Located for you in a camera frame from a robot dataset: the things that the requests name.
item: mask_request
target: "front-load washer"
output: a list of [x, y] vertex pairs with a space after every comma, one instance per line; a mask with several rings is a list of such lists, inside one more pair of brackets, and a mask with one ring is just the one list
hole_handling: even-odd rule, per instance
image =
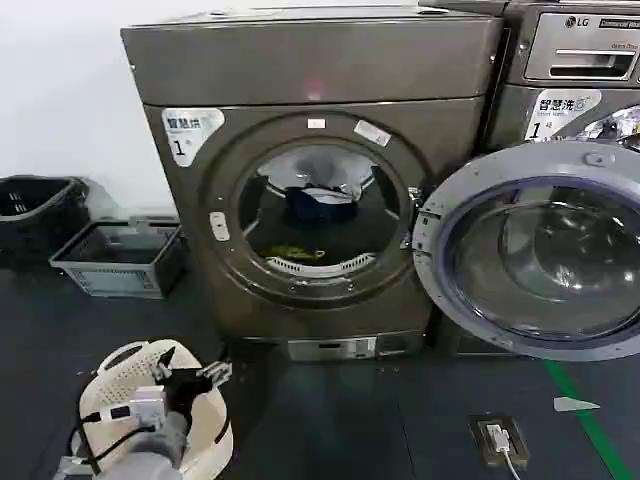
[[[629, 2], [436, 0], [505, 20], [476, 152], [557, 138], [639, 143], [640, 8]], [[439, 350], [498, 353], [443, 319]]]
[[501, 20], [414, 6], [127, 28], [131, 69], [227, 338], [294, 359], [417, 348], [411, 231], [471, 153]]

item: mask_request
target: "green floor line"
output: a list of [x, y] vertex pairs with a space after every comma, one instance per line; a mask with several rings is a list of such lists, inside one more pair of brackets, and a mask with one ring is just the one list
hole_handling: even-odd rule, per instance
[[[547, 371], [551, 374], [553, 381], [560, 388], [565, 397], [581, 399], [575, 387], [571, 383], [569, 376], [562, 369], [560, 364], [551, 360], [544, 360]], [[604, 434], [600, 425], [596, 421], [593, 413], [588, 410], [574, 412], [574, 415], [582, 425], [582, 429], [591, 440], [593, 448], [596, 449], [598, 455], [607, 466], [611, 477], [614, 480], [629, 480], [633, 478], [633, 474], [624, 464], [618, 451]]]

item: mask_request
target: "lg logo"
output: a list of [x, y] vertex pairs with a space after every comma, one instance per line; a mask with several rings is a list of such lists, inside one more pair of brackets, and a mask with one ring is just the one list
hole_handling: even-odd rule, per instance
[[567, 26], [567, 28], [586, 27], [587, 25], [589, 25], [589, 19], [587, 17], [576, 18], [574, 16], [571, 16], [567, 18], [567, 21], [564, 22], [564, 24]]

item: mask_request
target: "electrical outlet box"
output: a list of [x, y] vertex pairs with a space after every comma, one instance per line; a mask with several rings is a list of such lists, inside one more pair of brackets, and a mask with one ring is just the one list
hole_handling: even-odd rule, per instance
[[502, 466], [506, 463], [504, 455], [496, 452], [493, 441], [489, 437], [487, 425], [491, 424], [500, 425], [500, 427], [509, 432], [509, 458], [514, 465], [526, 468], [530, 455], [520, 428], [513, 417], [497, 413], [469, 416], [471, 434], [480, 450], [484, 463], [490, 467]]

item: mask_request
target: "white sticker on floor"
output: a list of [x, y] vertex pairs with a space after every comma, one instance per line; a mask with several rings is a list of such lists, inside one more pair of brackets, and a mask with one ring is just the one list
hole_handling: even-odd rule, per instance
[[389, 133], [384, 130], [380, 130], [375, 125], [365, 122], [364, 120], [360, 120], [353, 131], [367, 140], [377, 143], [381, 147], [386, 147], [389, 140], [391, 140], [391, 135]]
[[188, 167], [204, 142], [224, 124], [224, 114], [217, 108], [165, 108], [162, 124], [173, 159]]
[[600, 405], [584, 400], [576, 400], [571, 397], [556, 397], [553, 399], [553, 409], [556, 412], [575, 412], [580, 410], [592, 410], [600, 408]]
[[602, 100], [593, 89], [548, 89], [538, 95], [525, 140], [544, 142]]

